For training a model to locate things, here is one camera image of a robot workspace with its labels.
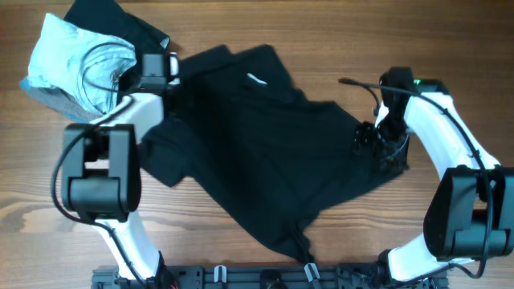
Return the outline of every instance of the black shirt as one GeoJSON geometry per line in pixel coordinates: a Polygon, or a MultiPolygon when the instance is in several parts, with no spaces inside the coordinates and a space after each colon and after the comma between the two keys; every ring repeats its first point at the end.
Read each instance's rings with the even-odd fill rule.
{"type": "Polygon", "coordinates": [[[191,176],[264,246],[313,261],[304,229],[320,210],[388,181],[358,120],[307,101],[272,47],[217,47],[181,62],[175,109],[144,137],[141,165],[168,186],[191,176]]]}

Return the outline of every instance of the wood grain surface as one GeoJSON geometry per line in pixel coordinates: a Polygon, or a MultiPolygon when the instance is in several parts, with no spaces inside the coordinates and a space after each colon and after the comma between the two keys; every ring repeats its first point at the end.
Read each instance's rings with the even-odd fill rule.
{"type": "MultiPolygon", "coordinates": [[[[45,13],[63,17],[70,2],[0,1],[2,289],[89,288],[91,270],[115,264],[96,232],[51,204],[51,170],[70,121],[18,88],[45,13]]],[[[221,43],[232,51],[271,44],[310,100],[335,100],[359,120],[373,120],[373,100],[338,78],[376,82],[393,65],[440,78],[480,143],[514,166],[513,2],[122,2],[170,35],[182,58],[221,43]]],[[[415,137],[409,154],[411,169],[400,178],[326,210],[308,228],[319,263],[373,261],[421,232],[439,180],[415,137]]],[[[141,215],[169,265],[294,263],[257,243],[194,180],[169,189],[142,176],[141,215]]],[[[450,277],[455,289],[512,288],[514,257],[492,259],[481,280],[450,277]]]]}

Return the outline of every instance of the cable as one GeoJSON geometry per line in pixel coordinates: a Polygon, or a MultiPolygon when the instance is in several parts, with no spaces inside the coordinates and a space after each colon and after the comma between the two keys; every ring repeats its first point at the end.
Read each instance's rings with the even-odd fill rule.
{"type": "MultiPolygon", "coordinates": [[[[82,62],[80,64],[80,71],[82,71],[84,69],[84,61],[85,59],[87,58],[87,56],[89,54],[91,54],[91,52],[93,52],[95,49],[97,49],[98,47],[102,47],[102,46],[106,46],[106,45],[118,45],[118,46],[121,46],[121,47],[128,47],[124,44],[121,44],[121,43],[101,43],[99,45],[96,45],[94,46],[93,48],[91,48],[85,55],[84,57],[82,58],[82,62]]],[[[71,214],[69,214],[59,203],[59,200],[57,199],[57,191],[56,191],[56,182],[57,182],[57,175],[59,173],[59,169],[60,167],[63,165],[63,162],[64,160],[66,159],[66,156],[69,154],[69,152],[73,149],[73,147],[76,145],[76,143],[82,139],[83,137],[85,137],[87,134],[91,133],[92,131],[94,131],[95,129],[97,129],[98,127],[100,127],[102,124],[105,124],[113,119],[115,119],[117,116],[119,116],[121,113],[123,113],[124,111],[126,111],[133,103],[134,103],[134,99],[130,96],[130,93],[131,92],[122,92],[122,91],[117,91],[117,90],[113,90],[113,89],[110,89],[110,88],[102,88],[101,86],[98,86],[94,83],[92,83],[91,81],[89,81],[89,79],[86,77],[86,73],[84,72],[83,73],[83,80],[85,80],[87,83],[89,83],[90,85],[92,85],[93,87],[95,88],[98,88],[98,89],[103,89],[105,91],[109,91],[109,92],[116,92],[116,93],[119,93],[121,95],[127,95],[130,97],[130,101],[123,107],[121,108],[119,111],[113,113],[112,115],[110,115],[109,117],[107,117],[106,119],[96,123],[96,124],[93,124],[92,126],[90,126],[89,128],[85,129],[84,131],[82,131],[78,136],[76,136],[64,149],[63,149],[63,152],[61,153],[61,155],[59,156],[59,159],[57,160],[57,163],[55,164],[55,167],[54,167],[54,170],[52,172],[52,175],[51,175],[51,183],[50,183],[50,192],[51,192],[51,198],[52,198],[52,201],[54,202],[54,205],[55,207],[57,208],[57,210],[65,217],[65,218],[68,218],[70,220],[72,220],[73,222],[78,222],[80,224],[84,224],[84,225],[90,225],[90,226],[96,226],[96,227],[99,227],[99,228],[102,228],[104,230],[106,230],[109,234],[109,237],[114,241],[114,244],[116,246],[116,248],[118,249],[118,251],[120,252],[120,256],[121,258],[123,259],[123,261],[125,262],[125,264],[127,265],[127,268],[130,270],[130,273],[134,276],[134,278],[136,278],[137,282],[144,288],[149,288],[148,287],[148,284],[146,282],[144,282],[142,280],[142,278],[138,275],[138,273],[136,272],[136,270],[134,269],[133,267],[133,264],[132,262],[130,262],[129,260],[129,257],[127,256],[126,252],[124,251],[123,249],[123,246],[121,245],[120,243],[120,240],[118,239],[118,237],[116,236],[116,233],[115,233],[115,230],[114,229],[111,229],[109,228],[108,226],[104,225],[104,224],[100,224],[100,223],[97,223],[97,222],[90,222],[90,221],[85,221],[85,220],[82,220],[80,218],[77,218],[77,217],[74,217],[72,216],[71,214]]]]}
{"type": "Polygon", "coordinates": [[[399,154],[399,153],[402,151],[402,149],[403,149],[403,148],[405,148],[405,146],[407,145],[407,142],[409,142],[409,135],[407,135],[407,136],[406,136],[405,140],[403,141],[402,146],[401,146],[401,147],[400,147],[396,152],[391,153],[389,156],[385,156],[385,157],[383,157],[383,158],[381,159],[381,161],[386,160],[386,159],[388,159],[388,158],[390,158],[390,157],[394,157],[394,156],[396,156],[397,154],[399,154]]]}
{"type": "Polygon", "coordinates": [[[411,280],[408,283],[417,282],[417,281],[419,281],[421,279],[429,278],[429,277],[431,277],[433,275],[436,275],[436,274],[438,274],[438,273],[440,273],[442,271],[449,270],[451,268],[458,268],[462,272],[464,272],[467,276],[469,276],[470,278],[473,278],[473,279],[479,279],[480,277],[482,277],[483,273],[485,272],[485,266],[486,266],[487,259],[488,259],[488,256],[489,256],[489,239],[491,237],[492,219],[493,219],[493,211],[492,211],[492,208],[493,208],[493,198],[492,198],[491,186],[490,186],[490,183],[489,183],[489,176],[487,175],[487,171],[485,169],[485,166],[483,165],[482,159],[480,158],[479,151],[475,148],[475,146],[471,142],[469,136],[464,131],[463,127],[448,112],[447,108],[443,108],[441,105],[439,105],[435,101],[431,100],[430,98],[428,98],[426,96],[423,96],[421,93],[411,92],[411,91],[408,91],[406,89],[401,89],[401,88],[388,87],[388,86],[380,85],[380,84],[361,83],[361,82],[358,82],[356,80],[348,79],[348,78],[341,78],[341,79],[339,79],[339,82],[342,83],[342,84],[360,86],[360,87],[366,88],[367,90],[371,89],[371,88],[376,88],[376,89],[383,89],[383,90],[387,90],[387,91],[391,91],[391,92],[406,93],[409,96],[419,97],[420,99],[425,100],[429,104],[432,104],[433,106],[435,106],[439,111],[441,111],[441,113],[443,115],[447,116],[447,118],[453,123],[453,125],[457,128],[459,133],[463,136],[464,141],[466,141],[467,146],[471,150],[471,155],[473,156],[473,158],[475,159],[476,163],[478,164],[478,166],[480,168],[480,174],[482,175],[483,183],[485,185],[485,190],[486,190],[486,194],[487,194],[487,222],[486,222],[485,235],[483,236],[483,248],[482,248],[482,256],[480,258],[480,263],[479,263],[479,269],[477,270],[477,272],[475,274],[473,274],[466,267],[464,267],[464,266],[462,266],[460,264],[449,263],[446,267],[443,267],[443,268],[441,268],[439,270],[436,270],[435,272],[432,272],[430,274],[422,275],[422,276],[416,278],[416,280],[411,280]]]}
{"type": "Polygon", "coordinates": [[[375,105],[375,109],[373,110],[373,115],[378,116],[378,110],[380,109],[380,101],[378,100],[377,94],[373,90],[371,90],[371,88],[368,88],[366,86],[361,86],[361,87],[364,88],[365,90],[367,90],[369,93],[371,93],[371,95],[375,99],[375,102],[377,104],[375,105]]]}

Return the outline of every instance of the shirt sleeve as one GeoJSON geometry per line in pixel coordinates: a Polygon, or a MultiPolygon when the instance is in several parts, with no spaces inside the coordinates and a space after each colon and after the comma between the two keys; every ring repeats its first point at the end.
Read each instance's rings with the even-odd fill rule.
{"type": "Polygon", "coordinates": [[[150,129],[141,142],[141,168],[172,187],[186,175],[189,161],[180,143],[180,120],[167,119],[150,129]]]}

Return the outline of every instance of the gray cloth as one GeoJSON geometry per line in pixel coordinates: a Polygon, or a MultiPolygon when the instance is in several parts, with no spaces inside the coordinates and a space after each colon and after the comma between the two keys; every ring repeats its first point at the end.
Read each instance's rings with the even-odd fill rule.
{"type": "Polygon", "coordinates": [[[102,116],[87,112],[76,102],[75,97],[60,88],[28,88],[26,92],[31,99],[59,111],[76,122],[86,123],[102,116]]]}
{"type": "Polygon", "coordinates": [[[116,93],[93,87],[84,81],[84,74],[98,86],[118,89],[120,75],[135,64],[134,46],[127,41],[80,29],[47,14],[27,79],[33,88],[61,88],[86,111],[105,114],[116,107],[116,93]],[[116,45],[97,47],[83,59],[93,47],[105,43],[116,45]]]}

